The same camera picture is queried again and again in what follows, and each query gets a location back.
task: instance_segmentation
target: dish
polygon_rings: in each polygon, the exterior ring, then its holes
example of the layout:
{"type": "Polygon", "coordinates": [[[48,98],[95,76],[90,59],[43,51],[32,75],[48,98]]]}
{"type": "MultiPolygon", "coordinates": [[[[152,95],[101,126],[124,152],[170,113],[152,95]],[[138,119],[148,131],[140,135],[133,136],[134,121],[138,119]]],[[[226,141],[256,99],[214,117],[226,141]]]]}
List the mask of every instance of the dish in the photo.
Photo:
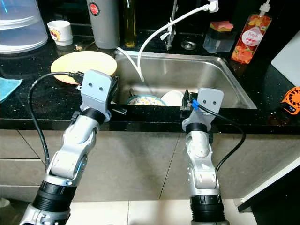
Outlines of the dish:
{"type": "Polygon", "coordinates": [[[182,106],[183,94],[178,90],[172,90],[165,93],[161,100],[163,100],[167,106],[182,106]]]}
{"type": "Polygon", "coordinates": [[[166,105],[154,95],[135,95],[128,99],[128,105],[166,105]]]}
{"type": "MultiPolygon", "coordinates": [[[[73,52],[59,57],[51,65],[51,72],[83,72],[89,69],[98,70],[107,75],[113,75],[117,69],[116,60],[102,52],[83,51],[73,52]]],[[[59,81],[76,84],[72,77],[67,75],[54,76],[59,81]]]]}

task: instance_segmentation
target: clear plastic lid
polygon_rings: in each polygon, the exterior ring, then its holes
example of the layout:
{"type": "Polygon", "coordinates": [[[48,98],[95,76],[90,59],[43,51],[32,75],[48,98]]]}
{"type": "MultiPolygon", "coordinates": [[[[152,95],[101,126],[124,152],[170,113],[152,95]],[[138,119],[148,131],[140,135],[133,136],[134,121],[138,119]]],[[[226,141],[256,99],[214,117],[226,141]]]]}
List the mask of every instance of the clear plastic lid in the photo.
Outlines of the clear plastic lid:
{"type": "Polygon", "coordinates": [[[0,30],[0,53],[22,53],[36,49],[47,42],[43,21],[17,29],[0,30]]]}
{"type": "Polygon", "coordinates": [[[29,26],[39,20],[35,0],[0,0],[0,30],[29,26]]]}

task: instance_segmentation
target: stainless steel sink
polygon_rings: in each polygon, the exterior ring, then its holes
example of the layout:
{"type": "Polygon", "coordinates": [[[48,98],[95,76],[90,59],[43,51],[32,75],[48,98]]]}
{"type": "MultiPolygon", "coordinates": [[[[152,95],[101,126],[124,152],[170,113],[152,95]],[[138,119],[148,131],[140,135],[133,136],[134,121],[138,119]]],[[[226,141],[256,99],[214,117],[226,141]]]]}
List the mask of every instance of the stainless steel sink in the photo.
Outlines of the stainless steel sink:
{"type": "MultiPolygon", "coordinates": [[[[137,52],[128,52],[136,62],[137,52]]],[[[130,92],[135,95],[150,94],[162,97],[171,90],[182,93],[188,89],[198,92],[200,87],[216,88],[224,92],[223,108],[256,109],[256,106],[233,76],[224,61],[219,57],[198,55],[177,55],[143,53],[141,82],[129,60],[116,55],[119,76],[119,90],[115,101],[126,104],[130,92]]]]}

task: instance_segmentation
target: gray cabinet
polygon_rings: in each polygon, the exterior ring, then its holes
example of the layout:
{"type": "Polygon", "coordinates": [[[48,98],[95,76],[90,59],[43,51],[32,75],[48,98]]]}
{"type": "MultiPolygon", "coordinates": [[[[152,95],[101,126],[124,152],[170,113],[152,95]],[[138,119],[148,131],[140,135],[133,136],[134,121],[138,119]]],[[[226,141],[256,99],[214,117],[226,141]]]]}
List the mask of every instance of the gray cabinet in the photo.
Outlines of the gray cabinet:
{"type": "MultiPolygon", "coordinates": [[[[20,132],[44,160],[36,131],[20,132]]],[[[61,147],[62,133],[45,131],[51,157],[61,147]]],[[[300,156],[299,137],[247,135],[242,147],[219,171],[223,197],[244,197],[289,165],[300,156]]],[[[239,140],[239,134],[215,134],[214,164],[239,140]]],[[[158,199],[161,192],[163,199],[189,198],[186,183],[188,158],[184,146],[183,133],[99,132],[75,201],[150,200],[158,199]]],[[[16,162],[7,162],[0,166],[1,171],[5,168],[5,179],[0,177],[0,184],[39,185],[45,171],[42,162],[35,162],[36,166],[32,166],[32,162],[22,163],[20,166],[16,162]],[[21,169],[23,175],[16,175],[21,169]]]]}
{"type": "MultiPolygon", "coordinates": [[[[181,135],[166,178],[162,198],[187,199],[188,158],[181,135]]],[[[240,140],[238,134],[215,134],[213,161],[216,165],[240,140]]],[[[218,173],[223,198],[241,198],[300,157],[299,135],[247,135],[244,144],[223,164],[218,173]]]]}
{"type": "MultiPolygon", "coordinates": [[[[37,151],[33,131],[20,131],[37,151]]],[[[77,189],[76,201],[158,199],[179,133],[99,132],[77,189]]],[[[60,149],[62,132],[46,131],[50,155],[60,149]]]]}
{"type": "Polygon", "coordinates": [[[39,186],[0,186],[0,197],[32,202],[39,186]]]}
{"type": "Polygon", "coordinates": [[[40,185],[44,174],[40,159],[0,160],[0,185],[40,185]]]}
{"type": "Polygon", "coordinates": [[[38,158],[38,156],[18,131],[0,130],[0,158],[38,158]]]}

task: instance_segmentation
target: gray thermos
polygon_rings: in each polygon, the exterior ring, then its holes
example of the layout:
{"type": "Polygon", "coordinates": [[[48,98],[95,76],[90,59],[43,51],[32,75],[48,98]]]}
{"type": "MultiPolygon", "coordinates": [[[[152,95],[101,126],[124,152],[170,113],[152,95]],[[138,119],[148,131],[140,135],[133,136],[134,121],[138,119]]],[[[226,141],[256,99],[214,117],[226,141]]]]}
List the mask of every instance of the gray thermos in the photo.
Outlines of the gray thermos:
{"type": "Polygon", "coordinates": [[[87,0],[95,43],[99,48],[114,49],[120,45],[118,3],[118,0],[87,0]]]}

